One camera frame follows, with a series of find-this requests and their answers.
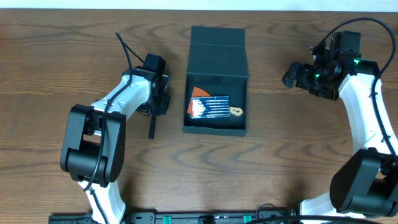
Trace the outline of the orange scraper wooden handle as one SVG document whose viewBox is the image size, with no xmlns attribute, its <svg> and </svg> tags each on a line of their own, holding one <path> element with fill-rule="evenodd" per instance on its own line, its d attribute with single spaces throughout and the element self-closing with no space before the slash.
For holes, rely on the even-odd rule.
<svg viewBox="0 0 398 224">
<path fill-rule="evenodd" d="M 194 98 L 194 97 L 208 97 L 208 96 L 211 96 L 211 95 L 207 91 L 205 91 L 205 90 L 203 90 L 203 89 L 201 89 L 199 87 L 194 87 L 192 95 L 191 95 L 191 98 Z M 242 116 L 243 113 L 244 113 L 243 109 L 231 106 L 230 105 L 230 101 L 229 101 L 229 112 L 230 112 L 230 116 L 231 115 L 233 115 L 233 116 Z M 188 102 L 187 113 L 190 115 L 190 99 L 189 99 L 189 102 Z"/>
</svg>

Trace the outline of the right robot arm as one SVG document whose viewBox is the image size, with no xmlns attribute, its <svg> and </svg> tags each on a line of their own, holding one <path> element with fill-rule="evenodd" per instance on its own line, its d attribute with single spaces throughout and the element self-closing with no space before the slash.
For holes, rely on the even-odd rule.
<svg viewBox="0 0 398 224">
<path fill-rule="evenodd" d="M 377 62 L 359 52 L 358 32 L 336 32 L 329 47 L 313 50 L 313 64 L 294 62 L 282 77 L 328 100 L 342 99 L 353 139 L 353 156 L 333 176 L 327 193 L 303 200 L 300 215 L 377 218 L 397 215 L 397 163 L 389 147 L 397 137 L 381 94 Z"/>
</svg>

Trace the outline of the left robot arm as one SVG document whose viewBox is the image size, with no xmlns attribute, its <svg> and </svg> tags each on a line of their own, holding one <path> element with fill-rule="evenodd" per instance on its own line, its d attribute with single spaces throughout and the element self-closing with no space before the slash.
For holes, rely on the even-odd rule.
<svg viewBox="0 0 398 224">
<path fill-rule="evenodd" d="M 94 223 L 129 220 L 117 182 L 124 164 L 126 123 L 136 112 L 149 115 L 149 139 L 154 138 L 156 118 L 166 114 L 170 102 L 166 66 L 160 55 L 147 54 L 104 98 L 70 110 L 60 167 L 83 188 Z"/>
</svg>

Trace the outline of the small claw hammer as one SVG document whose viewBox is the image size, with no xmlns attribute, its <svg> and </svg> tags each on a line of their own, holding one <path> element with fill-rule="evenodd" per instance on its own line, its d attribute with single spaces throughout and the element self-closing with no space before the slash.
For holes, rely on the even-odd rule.
<svg viewBox="0 0 398 224">
<path fill-rule="evenodd" d="M 155 123 L 156 123 L 156 116 L 152 115 L 150 119 L 149 136 L 148 136 L 150 140 L 153 140 L 155 136 Z"/>
</svg>

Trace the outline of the blue screwdriver set case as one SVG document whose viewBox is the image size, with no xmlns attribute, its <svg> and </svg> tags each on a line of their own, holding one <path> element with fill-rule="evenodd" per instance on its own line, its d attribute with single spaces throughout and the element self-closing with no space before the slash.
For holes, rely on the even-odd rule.
<svg viewBox="0 0 398 224">
<path fill-rule="evenodd" d="M 228 96 L 208 96 L 190 98 L 191 119 L 230 117 Z"/>
</svg>

